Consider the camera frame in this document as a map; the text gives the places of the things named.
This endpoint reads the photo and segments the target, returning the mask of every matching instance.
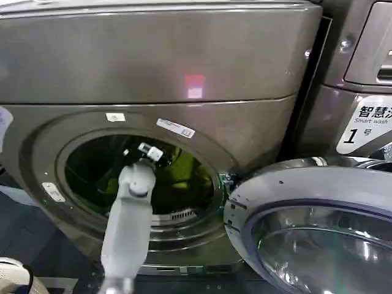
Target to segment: front-loading washing machine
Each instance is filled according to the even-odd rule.
[[[224,203],[276,160],[321,14],[302,0],[2,6],[2,164],[99,260],[121,167],[156,147],[141,273],[231,271]]]
[[[292,132],[291,156],[392,160],[392,2],[323,6],[332,25]]]
[[[320,7],[61,1],[0,11],[1,161],[92,259],[121,167],[153,146],[164,155],[140,273],[219,273],[243,258],[285,293],[391,288],[389,162],[312,157],[250,173],[276,160]]]

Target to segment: open washing machine door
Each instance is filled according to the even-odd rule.
[[[228,237],[284,293],[387,293],[392,287],[392,163],[358,157],[281,162],[225,204]]]

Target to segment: number 1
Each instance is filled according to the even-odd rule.
[[[358,131],[358,129],[352,129],[352,130],[350,130],[350,132],[351,132],[352,134],[351,134],[349,140],[348,140],[348,141],[344,141],[343,143],[354,144],[353,139],[354,139],[354,136],[355,136],[355,134],[356,134],[357,131]]]

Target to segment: gray robotic arm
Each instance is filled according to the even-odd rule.
[[[105,279],[100,294],[133,292],[133,282],[148,252],[156,177],[147,161],[122,169],[102,246]]]

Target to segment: door glass window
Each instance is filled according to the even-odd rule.
[[[383,294],[392,289],[392,224],[336,208],[297,207],[261,218],[258,257],[291,293]]]

